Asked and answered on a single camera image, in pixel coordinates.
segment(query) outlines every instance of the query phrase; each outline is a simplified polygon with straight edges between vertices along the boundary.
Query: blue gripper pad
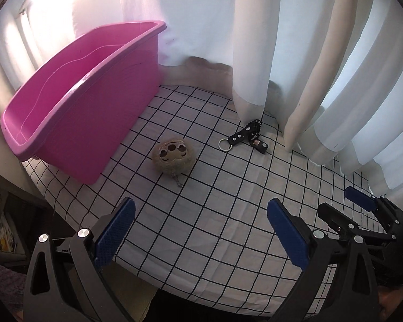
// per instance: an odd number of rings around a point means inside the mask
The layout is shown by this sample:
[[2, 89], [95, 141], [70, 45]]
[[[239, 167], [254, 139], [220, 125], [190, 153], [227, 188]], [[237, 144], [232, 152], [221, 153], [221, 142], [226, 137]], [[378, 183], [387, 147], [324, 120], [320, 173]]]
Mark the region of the blue gripper pad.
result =
[[95, 243], [94, 266], [99, 269], [110, 264], [136, 216], [136, 205], [128, 199], [105, 227]]
[[373, 198], [351, 186], [345, 189], [345, 197], [368, 212], [376, 210], [376, 203]]
[[267, 205], [267, 219], [290, 257], [291, 263], [305, 270], [309, 265], [308, 245], [275, 199], [270, 200]]

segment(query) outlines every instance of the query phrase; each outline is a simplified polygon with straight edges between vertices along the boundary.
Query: white tablecloth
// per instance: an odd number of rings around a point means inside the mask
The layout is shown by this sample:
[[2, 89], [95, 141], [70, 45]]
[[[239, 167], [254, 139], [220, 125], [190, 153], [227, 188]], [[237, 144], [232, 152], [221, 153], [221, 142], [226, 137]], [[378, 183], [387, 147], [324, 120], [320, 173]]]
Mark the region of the white tablecloth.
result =
[[[269, 200], [278, 197], [312, 229], [329, 230], [316, 216], [323, 202], [364, 228], [379, 230], [379, 224], [344, 198], [349, 185], [368, 193], [360, 174], [344, 178], [336, 160], [319, 167], [295, 151], [287, 153], [267, 113], [261, 129], [269, 144], [265, 155], [247, 143], [220, 151], [218, 141], [239, 129], [231, 100], [191, 87], [161, 87], [94, 185], [82, 185], [43, 161], [24, 165], [75, 230], [92, 226], [126, 196], [135, 201], [136, 220], [116, 256], [129, 271], [200, 304], [267, 316], [300, 274], [267, 220]], [[185, 137], [198, 156], [189, 177], [180, 178], [183, 189], [149, 158], [156, 142], [174, 137]], [[327, 271], [310, 313], [322, 306], [333, 272]]]

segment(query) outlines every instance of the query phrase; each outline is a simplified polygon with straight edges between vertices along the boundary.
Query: key ring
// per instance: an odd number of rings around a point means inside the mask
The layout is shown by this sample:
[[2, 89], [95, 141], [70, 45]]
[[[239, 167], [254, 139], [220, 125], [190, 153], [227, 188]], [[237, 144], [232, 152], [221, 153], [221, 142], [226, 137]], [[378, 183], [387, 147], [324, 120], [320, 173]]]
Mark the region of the key ring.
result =
[[230, 147], [229, 147], [228, 150], [227, 150], [227, 149], [223, 149], [223, 148], [221, 147], [221, 142], [222, 142], [223, 140], [227, 140], [227, 138], [223, 138], [223, 139], [221, 139], [221, 140], [218, 142], [218, 147], [219, 147], [219, 149], [220, 149], [221, 151], [227, 152], [227, 151], [230, 151], [231, 149], [233, 149], [233, 145], [230, 145]]

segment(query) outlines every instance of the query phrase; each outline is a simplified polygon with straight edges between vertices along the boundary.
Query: plush toy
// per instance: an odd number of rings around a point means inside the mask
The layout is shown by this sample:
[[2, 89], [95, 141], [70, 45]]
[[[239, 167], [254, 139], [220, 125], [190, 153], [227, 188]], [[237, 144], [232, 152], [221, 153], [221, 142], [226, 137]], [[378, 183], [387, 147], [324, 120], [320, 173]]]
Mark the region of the plush toy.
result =
[[183, 184], [178, 180], [179, 174], [189, 172], [196, 161], [192, 146], [179, 138], [157, 144], [151, 157], [157, 170], [170, 175], [181, 188]]

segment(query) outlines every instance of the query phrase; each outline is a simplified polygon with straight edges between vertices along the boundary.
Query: silver bolt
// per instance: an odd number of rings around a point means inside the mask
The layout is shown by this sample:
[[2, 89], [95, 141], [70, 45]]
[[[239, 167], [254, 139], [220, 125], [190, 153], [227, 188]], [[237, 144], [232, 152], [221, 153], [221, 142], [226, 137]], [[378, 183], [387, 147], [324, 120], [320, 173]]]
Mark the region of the silver bolt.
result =
[[43, 235], [39, 236], [39, 242], [46, 242], [48, 240], [48, 235], [46, 233], [44, 233]]
[[357, 243], [363, 243], [364, 242], [363, 238], [360, 235], [355, 236], [354, 241], [357, 242]]
[[80, 229], [78, 231], [78, 236], [81, 238], [84, 238], [84, 237], [88, 236], [89, 233], [90, 233], [90, 231], [88, 229]]
[[321, 230], [315, 230], [313, 236], [314, 238], [324, 238], [325, 234]]

